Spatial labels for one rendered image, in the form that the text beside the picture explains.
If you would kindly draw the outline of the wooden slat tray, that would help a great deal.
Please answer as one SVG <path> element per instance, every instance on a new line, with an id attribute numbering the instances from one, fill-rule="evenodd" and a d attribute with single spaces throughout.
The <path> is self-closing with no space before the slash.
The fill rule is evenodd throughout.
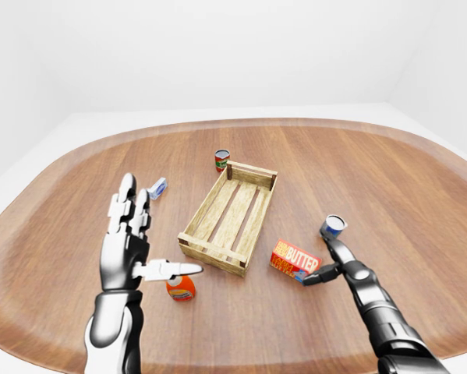
<path id="1" fill-rule="evenodd" d="M 277 176 L 276 171 L 228 161 L 186 229 L 178 234 L 182 252 L 244 277 Z"/>

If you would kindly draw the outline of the red butter box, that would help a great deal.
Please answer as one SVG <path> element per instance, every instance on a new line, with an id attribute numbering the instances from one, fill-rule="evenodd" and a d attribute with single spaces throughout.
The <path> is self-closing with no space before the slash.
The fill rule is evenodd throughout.
<path id="1" fill-rule="evenodd" d="M 305 276 L 320 269 L 321 258 L 279 239 L 271 253 L 270 265 L 302 283 Z"/>

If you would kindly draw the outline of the orange bottle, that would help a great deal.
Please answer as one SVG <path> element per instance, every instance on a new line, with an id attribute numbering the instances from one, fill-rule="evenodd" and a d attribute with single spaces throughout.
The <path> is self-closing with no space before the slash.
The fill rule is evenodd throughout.
<path id="1" fill-rule="evenodd" d="M 189 301 L 196 294 L 195 284 L 187 275 L 176 276 L 171 280 L 167 280 L 166 289 L 171 298 L 177 302 Z"/>

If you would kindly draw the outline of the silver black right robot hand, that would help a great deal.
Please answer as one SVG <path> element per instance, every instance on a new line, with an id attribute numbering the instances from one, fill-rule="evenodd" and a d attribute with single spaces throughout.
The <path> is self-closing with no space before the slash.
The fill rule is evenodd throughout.
<path id="1" fill-rule="evenodd" d="M 326 283 L 342 274 L 355 298 L 356 304 L 361 306 L 370 302 L 384 300 L 380 291 L 377 277 L 374 272 L 358 261 L 352 251 L 333 234 L 320 229 L 320 236 L 324 240 L 334 263 L 322 266 L 306 275 L 302 284 L 304 286 Z"/>

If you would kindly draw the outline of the red and green tin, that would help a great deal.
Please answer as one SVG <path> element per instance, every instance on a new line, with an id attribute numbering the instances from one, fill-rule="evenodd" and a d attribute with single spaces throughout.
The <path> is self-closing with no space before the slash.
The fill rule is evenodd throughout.
<path id="1" fill-rule="evenodd" d="M 230 152 L 225 149 L 216 150 L 214 153 L 214 161 L 217 172 L 222 172 L 230 159 Z"/>

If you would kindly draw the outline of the blue and white tin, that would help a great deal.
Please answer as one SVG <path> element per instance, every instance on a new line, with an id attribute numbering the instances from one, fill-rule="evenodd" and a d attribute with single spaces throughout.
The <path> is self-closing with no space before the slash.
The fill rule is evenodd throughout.
<path id="1" fill-rule="evenodd" d="M 343 218 L 336 214 L 330 214 L 320 226 L 320 236 L 324 240 L 333 240 L 337 238 L 347 226 Z"/>

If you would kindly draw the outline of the small blue white box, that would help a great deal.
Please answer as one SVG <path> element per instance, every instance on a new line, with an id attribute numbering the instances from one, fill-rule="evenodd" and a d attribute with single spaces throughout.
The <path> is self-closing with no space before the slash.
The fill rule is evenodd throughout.
<path id="1" fill-rule="evenodd" d="M 148 196 L 151 200 L 156 200 L 167 187 L 167 179 L 165 177 L 160 177 L 149 189 L 147 189 Z"/>

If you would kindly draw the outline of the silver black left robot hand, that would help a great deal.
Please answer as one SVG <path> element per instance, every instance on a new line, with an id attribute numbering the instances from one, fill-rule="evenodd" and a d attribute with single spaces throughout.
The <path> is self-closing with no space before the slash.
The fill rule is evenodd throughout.
<path id="1" fill-rule="evenodd" d="M 101 249 L 100 272 L 104 291 L 136 290 L 142 280 L 169 281 L 203 272 L 203 267 L 195 263 L 148 259 L 149 210 L 147 190 L 137 190 L 134 175 L 125 174 L 119 191 L 111 198 L 108 231 Z"/>

